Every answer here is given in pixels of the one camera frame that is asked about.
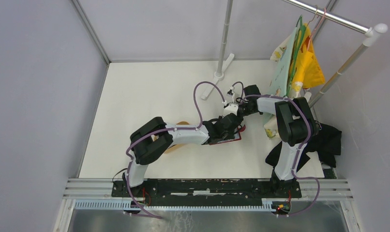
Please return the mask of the red card holder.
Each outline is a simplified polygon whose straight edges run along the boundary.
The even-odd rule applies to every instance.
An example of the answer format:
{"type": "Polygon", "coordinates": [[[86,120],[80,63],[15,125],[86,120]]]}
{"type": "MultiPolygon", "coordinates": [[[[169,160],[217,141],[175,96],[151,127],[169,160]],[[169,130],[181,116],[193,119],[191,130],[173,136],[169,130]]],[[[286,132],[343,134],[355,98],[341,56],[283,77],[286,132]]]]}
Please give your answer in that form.
{"type": "Polygon", "coordinates": [[[238,126],[238,129],[235,130],[235,134],[232,137],[230,137],[230,136],[226,137],[223,140],[211,143],[210,145],[217,145],[217,144],[224,144],[224,143],[230,143],[230,142],[234,142],[234,141],[239,141],[239,140],[241,140],[241,133],[244,132],[245,129],[246,129],[245,125],[238,126]]]}

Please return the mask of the black cloth pile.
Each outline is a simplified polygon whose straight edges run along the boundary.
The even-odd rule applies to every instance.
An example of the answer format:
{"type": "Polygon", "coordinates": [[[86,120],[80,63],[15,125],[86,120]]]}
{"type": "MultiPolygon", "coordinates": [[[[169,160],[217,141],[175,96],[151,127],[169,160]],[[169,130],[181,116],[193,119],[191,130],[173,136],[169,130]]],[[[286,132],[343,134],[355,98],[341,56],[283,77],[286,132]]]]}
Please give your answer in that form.
{"type": "MultiPolygon", "coordinates": [[[[307,127],[304,122],[303,124],[303,137],[299,138],[296,144],[300,144],[307,137],[307,127]]],[[[342,131],[336,129],[333,126],[319,123],[316,121],[319,131],[316,135],[311,133],[312,137],[308,141],[307,146],[302,150],[301,157],[298,163],[297,171],[299,171],[309,160],[310,157],[307,153],[317,152],[319,160],[322,163],[325,163],[328,166],[336,168],[336,159],[335,156],[341,155],[341,138],[342,131]]],[[[282,148],[282,143],[279,143],[272,151],[268,154],[265,159],[265,162],[272,167],[275,167],[278,164],[280,158],[280,152],[282,148]]]]}

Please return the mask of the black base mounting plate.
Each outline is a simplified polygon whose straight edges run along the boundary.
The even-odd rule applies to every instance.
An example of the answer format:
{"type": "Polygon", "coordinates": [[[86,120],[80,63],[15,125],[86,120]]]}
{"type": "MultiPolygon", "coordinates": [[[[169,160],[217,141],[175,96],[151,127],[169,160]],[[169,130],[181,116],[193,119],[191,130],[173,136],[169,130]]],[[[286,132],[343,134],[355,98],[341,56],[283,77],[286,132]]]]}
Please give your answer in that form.
{"type": "Polygon", "coordinates": [[[302,197],[297,181],[277,186],[269,179],[146,179],[127,189],[114,181],[112,197],[134,196],[149,206],[261,206],[263,199],[302,197]]]}

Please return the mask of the green patterned hanging garment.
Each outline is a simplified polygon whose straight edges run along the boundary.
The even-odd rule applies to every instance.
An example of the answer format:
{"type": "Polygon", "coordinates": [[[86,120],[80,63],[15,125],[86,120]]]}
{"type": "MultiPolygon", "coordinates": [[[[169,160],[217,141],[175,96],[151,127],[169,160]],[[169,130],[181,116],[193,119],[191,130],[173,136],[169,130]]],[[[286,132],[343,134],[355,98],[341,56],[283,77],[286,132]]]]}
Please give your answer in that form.
{"type": "Polygon", "coordinates": [[[272,80],[270,82],[269,94],[291,99],[300,96],[302,83],[299,82],[293,87],[289,77],[289,69],[293,64],[295,40],[299,38],[299,30],[303,26],[302,16],[299,17],[296,27],[291,34],[276,47],[270,60],[277,63],[272,80]]]}

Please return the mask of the wooden tray with cards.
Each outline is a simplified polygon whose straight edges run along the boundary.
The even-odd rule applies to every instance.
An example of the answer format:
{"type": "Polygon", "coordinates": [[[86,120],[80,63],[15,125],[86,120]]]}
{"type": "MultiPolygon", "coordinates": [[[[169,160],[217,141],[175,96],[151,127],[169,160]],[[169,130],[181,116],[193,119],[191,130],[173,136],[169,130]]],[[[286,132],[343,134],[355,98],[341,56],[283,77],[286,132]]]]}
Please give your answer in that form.
{"type": "Polygon", "coordinates": [[[192,129],[193,125],[190,125],[186,121],[170,124],[158,120],[151,130],[151,132],[154,132],[153,137],[156,138],[155,140],[152,140],[151,153],[160,156],[165,152],[170,152],[187,144],[189,133],[192,129]]]}

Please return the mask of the yellow hanging garment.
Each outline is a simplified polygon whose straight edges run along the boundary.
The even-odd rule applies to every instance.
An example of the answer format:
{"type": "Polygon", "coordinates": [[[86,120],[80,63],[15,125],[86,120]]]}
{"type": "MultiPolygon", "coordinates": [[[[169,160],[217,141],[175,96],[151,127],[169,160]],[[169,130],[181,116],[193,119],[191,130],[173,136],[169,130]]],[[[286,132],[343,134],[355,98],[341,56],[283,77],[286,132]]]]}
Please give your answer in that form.
{"type": "Polygon", "coordinates": [[[295,40],[293,64],[289,69],[289,77],[293,87],[299,82],[304,89],[313,88],[325,83],[325,77],[315,55],[311,30],[304,23],[299,30],[299,38],[295,40]]]}

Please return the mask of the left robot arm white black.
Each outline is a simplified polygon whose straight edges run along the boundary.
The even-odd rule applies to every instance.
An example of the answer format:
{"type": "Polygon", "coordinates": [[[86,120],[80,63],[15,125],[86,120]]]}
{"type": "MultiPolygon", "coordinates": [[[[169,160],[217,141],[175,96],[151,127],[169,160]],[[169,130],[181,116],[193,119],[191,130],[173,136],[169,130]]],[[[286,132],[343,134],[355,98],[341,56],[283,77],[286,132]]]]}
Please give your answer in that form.
{"type": "Polygon", "coordinates": [[[131,144],[126,150],[130,162],[123,174],[124,192],[130,197],[138,196],[149,164],[158,160],[169,148],[185,144],[215,145],[236,140],[242,121],[243,117],[234,113],[202,121],[199,127],[166,123],[160,116],[151,119],[130,136],[131,144]]]}

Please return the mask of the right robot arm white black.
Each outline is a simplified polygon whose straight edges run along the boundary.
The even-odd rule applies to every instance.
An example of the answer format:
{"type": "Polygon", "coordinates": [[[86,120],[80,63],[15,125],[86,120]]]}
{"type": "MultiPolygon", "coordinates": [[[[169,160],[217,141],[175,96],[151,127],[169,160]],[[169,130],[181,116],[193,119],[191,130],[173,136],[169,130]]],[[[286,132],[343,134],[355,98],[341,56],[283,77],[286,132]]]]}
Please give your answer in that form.
{"type": "Polygon", "coordinates": [[[305,97],[290,99],[262,95],[256,85],[246,86],[243,92],[245,96],[239,103],[239,116],[254,113],[269,113],[276,116],[277,132],[282,142],[269,190],[273,196],[282,197],[289,190],[288,182],[296,180],[302,150],[318,132],[316,122],[305,97]]]}

